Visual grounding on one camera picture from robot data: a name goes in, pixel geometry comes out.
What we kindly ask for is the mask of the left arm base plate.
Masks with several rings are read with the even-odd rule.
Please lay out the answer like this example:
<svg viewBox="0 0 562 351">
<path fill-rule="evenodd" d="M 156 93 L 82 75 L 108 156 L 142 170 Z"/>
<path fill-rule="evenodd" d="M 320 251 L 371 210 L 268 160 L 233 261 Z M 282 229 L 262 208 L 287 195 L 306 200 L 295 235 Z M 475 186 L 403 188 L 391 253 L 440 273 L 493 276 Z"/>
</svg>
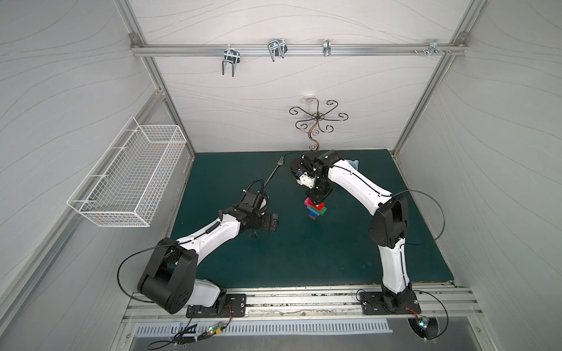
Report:
<svg viewBox="0 0 562 351">
<path fill-rule="evenodd" d="M 210 307 L 201 305 L 188 306 L 186 317 L 193 318 L 229 318 L 244 317 L 247 295 L 243 293 L 221 293 Z"/>
</svg>

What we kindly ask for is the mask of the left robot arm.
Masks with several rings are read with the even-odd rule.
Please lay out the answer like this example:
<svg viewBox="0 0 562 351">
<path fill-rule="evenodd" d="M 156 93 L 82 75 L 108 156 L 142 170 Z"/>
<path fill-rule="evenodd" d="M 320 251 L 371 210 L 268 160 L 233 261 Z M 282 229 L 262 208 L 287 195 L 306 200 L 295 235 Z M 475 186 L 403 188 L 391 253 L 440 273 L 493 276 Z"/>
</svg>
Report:
<svg viewBox="0 0 562 351">
<path fill-rule="evenodd" d="M 120 277 L 123 263 L 116 273 L 119 289 L 130 299 L 156 304 L 169 314 L 185 306 L 211 315 L 222 314 L 228 304 L 227 293 L 216 283 L 198 279 L 198 266 L 213 251 L 246 230 L 275 232 L 279 215 L 268 213 L 268 206 L 269 195 L 265 191 L 245 190 L 238 203 L 220 210 L 217 218 L 200 230 L 178 240 L 163 238 L 156 246 L 125 259 L 152 253 L 137 284 L 144 299 L 124 289 Z"/>
</svg>

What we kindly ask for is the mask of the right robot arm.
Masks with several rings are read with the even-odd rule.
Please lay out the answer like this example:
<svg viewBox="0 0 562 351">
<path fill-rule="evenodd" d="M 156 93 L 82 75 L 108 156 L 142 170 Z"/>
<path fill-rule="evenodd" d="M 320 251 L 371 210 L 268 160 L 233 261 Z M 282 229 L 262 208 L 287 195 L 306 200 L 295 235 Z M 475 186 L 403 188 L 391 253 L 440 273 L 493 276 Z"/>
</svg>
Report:
<svg viewBox="0 0 562 351">
<path fill-rule="evenodd" d="M 372 216 L 367 232 L 377 244 L 383 271 L 381 291 L 361 302 L 373 314 L 382 309 L 389 314 L 421 312 L 414 304 L 417 295 L 412 288 L 405 261 L 408 229 L 407 191 L 391 192 L 359 172 L 359 161 L 341 157 L 336 151 L 308 151 L 294 159 L 290 166 L 297 183 L 306 187 L 306 195 L 320 206 L 335 188 L 341 186 L 357 199 Z"/>
</svg>

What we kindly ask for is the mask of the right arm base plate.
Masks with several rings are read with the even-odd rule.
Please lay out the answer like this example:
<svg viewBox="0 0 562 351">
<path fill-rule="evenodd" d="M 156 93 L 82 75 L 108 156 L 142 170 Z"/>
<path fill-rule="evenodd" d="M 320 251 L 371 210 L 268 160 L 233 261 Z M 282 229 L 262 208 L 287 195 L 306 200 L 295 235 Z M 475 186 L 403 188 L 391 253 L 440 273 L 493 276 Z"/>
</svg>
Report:
<svg viewBox="0 0 562 351">
<path fill-rule="evenodd" d="M 409 290 L 401 294 L 360 290 L 356 297 L 364 315 L 421 314 L 422 311 L 415 293 Z"/>
</svg>

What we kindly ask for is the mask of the red long lego brick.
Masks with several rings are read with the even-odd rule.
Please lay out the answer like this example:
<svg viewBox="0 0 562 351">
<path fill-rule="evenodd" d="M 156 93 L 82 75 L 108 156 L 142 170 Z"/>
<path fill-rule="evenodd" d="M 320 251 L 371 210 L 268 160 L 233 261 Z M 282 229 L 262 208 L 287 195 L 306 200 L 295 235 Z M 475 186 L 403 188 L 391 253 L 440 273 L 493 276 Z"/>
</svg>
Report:
<svg viewBox="0 0 562 351">
<path fill-rule="evenodd" d="M 312 209 L 315 209 L 315 210 L 318 210 L 318 211 L 322 211 L 323 208 L 325 207 L 325 204 L 324 204 L 324 203 L 320 203 L 319 205 L 315 205 L 315 204 L 312 202 L 312 205 L 311 205 L 311 206 L 307 206 L 307 207 L 312 208 Z"/>
</svg>

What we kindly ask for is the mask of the green long lego brick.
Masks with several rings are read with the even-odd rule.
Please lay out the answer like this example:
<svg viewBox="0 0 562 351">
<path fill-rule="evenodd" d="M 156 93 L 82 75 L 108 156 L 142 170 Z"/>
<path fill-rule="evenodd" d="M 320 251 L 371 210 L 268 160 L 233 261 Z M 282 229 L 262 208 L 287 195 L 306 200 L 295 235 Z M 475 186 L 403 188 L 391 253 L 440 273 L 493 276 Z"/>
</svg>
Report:
<svg viewBox="0 0 562 351">
<path fill-rule="evenodd" d="M 317 214 L 318 216 L 323 216 L 325 214 L 325 212 L 327 211 L 327 207 L 324 207 L 322 211 L 318 211 L 318 210 L 315 210 L 315 209 L 312 209 L 312 208 L 309 208 L 309 207 L 307 207 L 307 208 L 309 210 L 309 213 L 312 212 L 312 213 Z"/>
</svg>

